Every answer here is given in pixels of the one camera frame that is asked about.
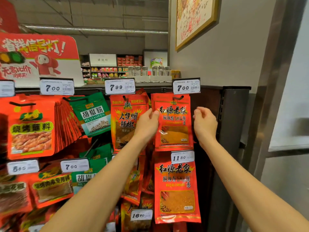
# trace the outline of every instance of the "price tag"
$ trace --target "price tag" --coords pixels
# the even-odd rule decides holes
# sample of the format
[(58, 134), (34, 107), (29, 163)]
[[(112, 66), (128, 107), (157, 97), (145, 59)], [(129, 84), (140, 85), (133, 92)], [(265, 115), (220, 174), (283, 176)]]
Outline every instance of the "price tag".
[(105, 80), (106, 95), (112, 94), (135, 94), (134, 78)]
[(63, 160), (60, 162), (63, 173), (79, 172), (89, 170), (89, 161), (87, 158)]
[(200, 78), (191, 79), (174, 79), (173, 80), (174, 94), (195, 94), (201, 92)]
[(15, 96), (15, 82), (13, 80), (0, 80), (0, 97)]
[(40, 78), (40, 92), (43, 95), (74, 95), (73, 79)]
[(131, 221), (152, 220), (152, 209), (135, 209), (131, 211)]
[(173, 151), (171, 153), (172, 164), (188, 163), (194, 161), (194, 150)]
[(6, 165), (9, 175), (36, 173), (40, 170), (38, 160), (12, 161)]
[(116, 232), (116, 223), (107, 223), (104, 232)]
[(29, 232), (39, 232), (45, 224), (30, 226), (28, 228)]

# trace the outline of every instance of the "red promotional sign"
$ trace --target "red promotional sign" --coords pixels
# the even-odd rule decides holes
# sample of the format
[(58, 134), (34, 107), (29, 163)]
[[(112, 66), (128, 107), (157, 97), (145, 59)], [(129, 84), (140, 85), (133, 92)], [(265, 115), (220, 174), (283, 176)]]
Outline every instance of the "red promotional sign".
[(8, 0), (0, 0), (0, 31), (20, 33), (15, 8)]
[(16, 87), (39, 87), (40, 77), (73, 78), (84, 85), (74, 38), (0, 33), (0, 79)]

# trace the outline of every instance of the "person's left hand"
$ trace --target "person's left hand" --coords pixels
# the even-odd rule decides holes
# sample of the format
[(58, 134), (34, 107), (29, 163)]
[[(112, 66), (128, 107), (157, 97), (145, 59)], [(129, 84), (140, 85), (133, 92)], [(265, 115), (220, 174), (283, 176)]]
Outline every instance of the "person's left hand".
[(152, 108), (142, 114), (136, 123), (134, 136), (148, 142), (156, 133), (159, 126), (159, 111), (152, 112)]

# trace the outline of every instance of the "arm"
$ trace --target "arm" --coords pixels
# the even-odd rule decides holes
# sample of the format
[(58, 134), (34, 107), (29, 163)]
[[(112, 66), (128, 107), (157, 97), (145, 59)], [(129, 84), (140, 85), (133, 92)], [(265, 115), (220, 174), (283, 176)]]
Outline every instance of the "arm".
[(40, 231), (102, 231), (119, 200), (136, 158), (158, 129), (158, 118), (159, 112), (152, 113), (152, 109), (141, 115), (129, 143), (66, 202)]
[(194, 130), (240, 214), (254, 232), (305, 232), (309, 222), (246, 171), (217, 141), (216, 117), (207, 108), (194, 111)]

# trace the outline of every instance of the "forearm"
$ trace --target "forearm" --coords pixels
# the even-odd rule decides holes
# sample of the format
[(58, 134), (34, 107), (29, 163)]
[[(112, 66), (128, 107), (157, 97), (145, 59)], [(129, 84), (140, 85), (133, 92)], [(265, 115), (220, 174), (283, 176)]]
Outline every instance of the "forearm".
[(145, 140), (134, 136), (109, 164), (57, 211), (41, 232), (54, 231), (54, 228), (61, 232), (102, 231), (145, 144)]
[(200, 144), (252, 231), (309, 231), (309, 222), (298, 211), (246, 171), (216, 140), (204, 137)]

